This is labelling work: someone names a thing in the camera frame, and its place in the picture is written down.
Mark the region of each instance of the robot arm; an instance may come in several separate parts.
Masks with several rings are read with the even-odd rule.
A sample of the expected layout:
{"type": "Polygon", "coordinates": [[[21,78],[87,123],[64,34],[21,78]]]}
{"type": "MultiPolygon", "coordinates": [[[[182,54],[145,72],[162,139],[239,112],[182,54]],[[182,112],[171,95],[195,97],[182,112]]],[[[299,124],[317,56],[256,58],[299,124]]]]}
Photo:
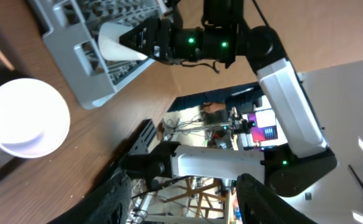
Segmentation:
{"type": "MultiPolygon", "coordinates": [[[[164,161],[168,164],[164,167],[171,169],[174,175],[228,179],[237,179],[248,172],[277,194],[291,197],[334,169],[337,161],[277,33],[265,19],[266,26],[250,29],[243,19],[243,3],[243,0],[204,0],[201,20],[204,29],[183,29],[178,13],[174,15],[176,24],[169,19],[147,19],[122,35],[120,43],[168,65],[183,66],[184,61],[197,62],[205,58],[225,63],[228,68],[235,56],[245,56],[275,111],[288,144],[263,152],[175,146],[169,154],[172,162],[164,161]]],[[[217,71],[214,64],[206,66],[217,71]]],[[[149,159],[155,161],[154,157],[153,154],[149,159]]]]}

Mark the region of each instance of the screen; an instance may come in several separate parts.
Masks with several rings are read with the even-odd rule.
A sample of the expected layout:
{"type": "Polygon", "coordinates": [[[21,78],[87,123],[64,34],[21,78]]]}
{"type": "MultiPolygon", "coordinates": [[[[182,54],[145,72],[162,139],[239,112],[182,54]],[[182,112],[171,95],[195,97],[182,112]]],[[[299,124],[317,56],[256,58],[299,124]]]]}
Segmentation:
{"type": "Polygon", "coordinates": [[[272,109],[249,113],[248,119],[256,124],[250,129],[254,142],[278,139],[277,122],[272,109]]]}

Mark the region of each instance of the desk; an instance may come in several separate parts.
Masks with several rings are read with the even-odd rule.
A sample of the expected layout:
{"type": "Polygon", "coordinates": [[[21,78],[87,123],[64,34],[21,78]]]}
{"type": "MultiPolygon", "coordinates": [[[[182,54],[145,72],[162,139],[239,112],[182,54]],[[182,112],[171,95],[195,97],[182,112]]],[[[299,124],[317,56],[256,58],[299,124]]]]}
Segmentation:
{"type": "Polygon", "coordinates": [[[114,149],[143,119],[158,124],[177,95],[169,67],[155,63],[102,108],[83,109],[24,0],[0,0],[0,48],[16,69],[54,86],[71,113],[70,132],[59,149],[28,160],[0,183],[0,223],[47,223],[77,204],[114,149]]]}

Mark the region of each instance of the wire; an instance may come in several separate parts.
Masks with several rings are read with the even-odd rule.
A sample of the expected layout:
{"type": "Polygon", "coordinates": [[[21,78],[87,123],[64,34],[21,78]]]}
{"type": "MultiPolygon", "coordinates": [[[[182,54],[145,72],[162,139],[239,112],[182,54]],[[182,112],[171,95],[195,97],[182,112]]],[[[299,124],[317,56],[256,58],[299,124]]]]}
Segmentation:
{"type": "Polygon", "coordinates": [[[206,131],[205,136],[207,141],[212,141],[212,138],[214,136],[214,131],[206,131]]]}
{"type": "Polygon", "coordinates": [[[192,67],[196,67],[196,66],[199,66],[199,65],[204,65],[204,66],[207,66],[209,68],[212,68],[214,70],[214,72],[216,72],[217,74],[220,74],[220,71],[216,69],[216,62],[218,62],[219,60],[215,60],[212,64],[212,66],[208,63],[198,63],[198,64],[193,64],[193,65],[186,65],[186,64],[183,64],[183,62],[188,62],[188,60],[182,60],[180,62],[180,65],[183,66],[183,67],[189,67],[189,68],[192,68],[192,67]]]}
{"type": "MultiPolygon", "coordinates": [[[[195,115],[190,121],[184,121],[181,122],[178,125],[175,125],[174,121],[172,119],[168,119],[166,123],[164,123],[164,125],[168,128],[168,129],[172,129],[173,133],[182,133],[184,135],[188,135],[188,134],[192,134],[195,132],[200,132],[202,131],[201,129],[197,129],[197,130],[183,130],[182,128],[185,128],[189,125],[202,125],[202,124],[197,124],[197,123],[201,123],[204,121],[204,116],[202,118],[197,118],[195,119],[197,116],[201,115],[201,113],[198,113],[197,115],[195,115]]],[[[197,136],[201,136],[204,138],[208,138],[208,136],[205,134],[205,136],[199,135],[199,134],[195,134],[197,136]]]]}
{"type": "MultiPolygon", "coordinates": [[[[160,197],[162,199],[165,199],[165,200],[168,200],[169,198],[166,198],[166,197],[163,197],[163,196],[160,196],[160,195],[156,195],[156,197],[160,197]]],[[[182,204],[182,203],[178,203],[178,202],[175,202],[175,201],[171,201],[173,203],[176,203],[178,205],[181,205],[185,208],[187,208],[189,211],[193,212],[194,214],[198,214],[198,212],[194,212],[194,210],[190,209],[189,207],[187,207],[186,205],[182,204]]],[[[202,210],[200,210],[200,214],[199,214],[202,218],[204,218],[206,221],[208,221],[210,224],[213,224],[210,220],[208,220],[203,214],[202,214],[202,210]]]]}
{"type": "Polygon", "coordinates": [[[264,17],[264,15],[263,15],[262,11],[260,10],[259,5],[257,4],[256,0],[252,0],[252,2],[254,2],[255,7],[256,7],[256,10],[257,10],[257,12],[259,13],[259,15],[261,16],[261,18],[262,18],[262,20],[263,20],[264,24],[265,24],[267,27],[270,27],[270,26],[269,26],[269,23],[267,22],[266,18],[265,18],[265,17],[264,17]]]}

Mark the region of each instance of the gray dish rack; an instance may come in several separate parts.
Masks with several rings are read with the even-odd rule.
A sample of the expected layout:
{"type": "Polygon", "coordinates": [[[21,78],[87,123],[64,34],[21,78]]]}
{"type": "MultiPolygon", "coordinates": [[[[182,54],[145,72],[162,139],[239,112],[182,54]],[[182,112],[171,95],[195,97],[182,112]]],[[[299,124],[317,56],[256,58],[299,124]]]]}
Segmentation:
{"type": "Polygon", "coordinates": [[[46,31],[43,42],[86,109],[104,105],[154,62],[107,61],[100,54],[98,34],[108,21],[135,27],[148,17],[160,17],[155,0],[28,1],[46,31]]]}

